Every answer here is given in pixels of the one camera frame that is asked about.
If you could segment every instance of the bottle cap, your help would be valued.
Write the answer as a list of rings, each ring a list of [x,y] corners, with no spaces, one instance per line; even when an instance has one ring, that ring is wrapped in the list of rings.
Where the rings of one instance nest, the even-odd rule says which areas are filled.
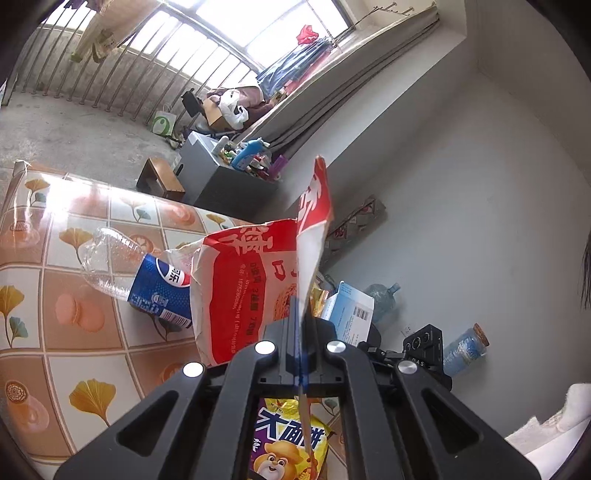
[[[480,325],[475,323],[473,328],[474,328],[474,333],[476,333],[476,336],[484,344],[484,346],[489,346],[491,343],[488,341],[488,338],[486,338],[486,335],[484,334],[484,331],[482,330],[482,328],[480,328]]]
[[[395,283],[394,285],[392,285],[389,289],[388,289],[388,293],[390,295],[394,295],[398,290],[400,290],[400,285],[398,285],[397,283]]]

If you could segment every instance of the gray curtain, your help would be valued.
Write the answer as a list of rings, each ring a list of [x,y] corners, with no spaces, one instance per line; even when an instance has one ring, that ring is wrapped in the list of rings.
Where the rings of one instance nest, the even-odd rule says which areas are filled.
[[[263,137],[291,158],[349,98],[439,24],[435,6],[383,28],[315,72],[285,101],[253,124],[243,140]]]

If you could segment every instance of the yellow snack package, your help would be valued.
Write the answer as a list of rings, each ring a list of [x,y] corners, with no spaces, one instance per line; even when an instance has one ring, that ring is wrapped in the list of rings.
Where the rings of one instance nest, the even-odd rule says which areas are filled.
[[[311,418],[311,444],[320,472],[328,451],[329,428]],[[310,458],[304,450],[298,401],[261,399],[252,442],[249,479],[316,480],[310,478]]]

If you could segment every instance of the cartoon character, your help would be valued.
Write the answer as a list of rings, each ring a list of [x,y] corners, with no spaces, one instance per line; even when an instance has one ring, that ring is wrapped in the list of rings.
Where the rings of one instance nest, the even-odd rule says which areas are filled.
[[[297,447],[286,440],[265,444],[263,455],[254,462],[254,471],[267,480],[295,480],[296,465],[302,461]]]

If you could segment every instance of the hair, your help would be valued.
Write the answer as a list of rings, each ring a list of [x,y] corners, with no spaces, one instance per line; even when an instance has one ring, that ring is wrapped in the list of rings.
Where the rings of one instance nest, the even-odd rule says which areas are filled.
[[[581,307],[591,307],[591,232],[587,237],[587,245],[583,253],[583,291],[581,292]]]

